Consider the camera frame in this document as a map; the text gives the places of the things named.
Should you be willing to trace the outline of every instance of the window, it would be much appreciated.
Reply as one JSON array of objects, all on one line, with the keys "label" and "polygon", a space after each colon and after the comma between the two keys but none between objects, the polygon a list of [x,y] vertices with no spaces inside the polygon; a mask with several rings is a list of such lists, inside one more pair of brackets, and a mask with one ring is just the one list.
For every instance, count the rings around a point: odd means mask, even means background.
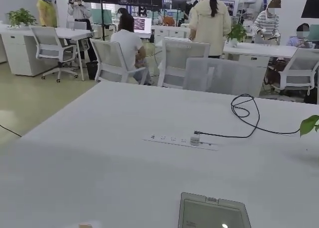
[{"label": "window", "polygon": [[[97,3],[91,3],[91,7],[92,9],[97,9],[97,8],[100,8],[98,7],[98,4]],[[103,9],[106,9],[106,10],[110,10],[111,12],[115,13],[116,12],[116,9],[115,9],[115,4],[103,4]]]}]

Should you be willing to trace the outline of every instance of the table leg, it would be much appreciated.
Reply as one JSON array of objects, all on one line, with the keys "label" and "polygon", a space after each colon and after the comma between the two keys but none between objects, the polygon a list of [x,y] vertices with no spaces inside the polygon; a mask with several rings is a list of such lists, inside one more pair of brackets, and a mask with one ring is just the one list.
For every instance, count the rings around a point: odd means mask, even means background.
[{"label": "table leg", "polygon": [[84,74],[83,74],[82,58],[81,58],[81,53],[80,53],[79,40],[76,41],[76,47],[77,47],[77,50],[78,50],[79,66],[80,66],[80,71],[81,71],[81,77],[82,77],[82,81],[84,81]]}]

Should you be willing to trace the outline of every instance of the ponytail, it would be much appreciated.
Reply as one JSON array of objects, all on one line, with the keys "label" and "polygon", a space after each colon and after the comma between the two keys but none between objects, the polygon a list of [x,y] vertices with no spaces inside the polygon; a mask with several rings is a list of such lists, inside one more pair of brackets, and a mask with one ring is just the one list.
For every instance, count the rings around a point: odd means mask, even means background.
[{"label": "ponytail", "polygon": [[217,0],[209,0],[209,5],[211,9],[211,17],[215,17],[217,14],[218,6],[217,6]]}]

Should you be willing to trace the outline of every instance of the mesh chair back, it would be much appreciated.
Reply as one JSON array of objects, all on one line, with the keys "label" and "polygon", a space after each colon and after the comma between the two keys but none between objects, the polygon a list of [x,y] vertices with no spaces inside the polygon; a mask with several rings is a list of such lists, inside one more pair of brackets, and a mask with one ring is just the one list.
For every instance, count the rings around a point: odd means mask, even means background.
[{"label": "mesh chair back", "polygon": [[257,68],[238,61],[189,58],[183,88],[218,94],[250,94],[258,97],[265,76],[265,68]]},{"label": "mesh chair back", "polygon": [[318,66],[319,49],[299,48],[283,72],[280,73],[280,87],[288,90],[313,89]]},{"label": "mesh chair back", "polygon": [[64,46],[63,39],[59,39],[54,27],[30,26],[33,33],[39,58],[57,59]]},{"label": "mesh chair back", "polygon": [[128,71],[119,43],[90,40],[99,62],[96,78],[119,82],[121,75]]},{"label": "mesh chair back", "polygon": [[66,23],[66,28],[76,29],[76,30],[86,30],[86,22],[83,21],[68,21]]},{"label": "mesh chair back", "polygon": [[182,87],[186,61],[188,58],[207,58],[209,44],[188,41],[163,39],[162,67],[165,70],[163,85],[168,87]]}]

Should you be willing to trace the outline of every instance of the striped shirt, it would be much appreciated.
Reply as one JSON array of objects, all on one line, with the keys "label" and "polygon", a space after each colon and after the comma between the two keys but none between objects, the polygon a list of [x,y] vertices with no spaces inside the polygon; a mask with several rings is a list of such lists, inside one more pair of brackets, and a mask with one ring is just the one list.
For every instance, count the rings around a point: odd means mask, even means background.
[{"label": "striped shirt", "polygon": [[264,35],[274,35],[275,33],[279,33],[279,17],[278,15],[267,16],[267,11],[262,11],[253,24],[253,33],[257,34],[259,30],[263,30]]}]

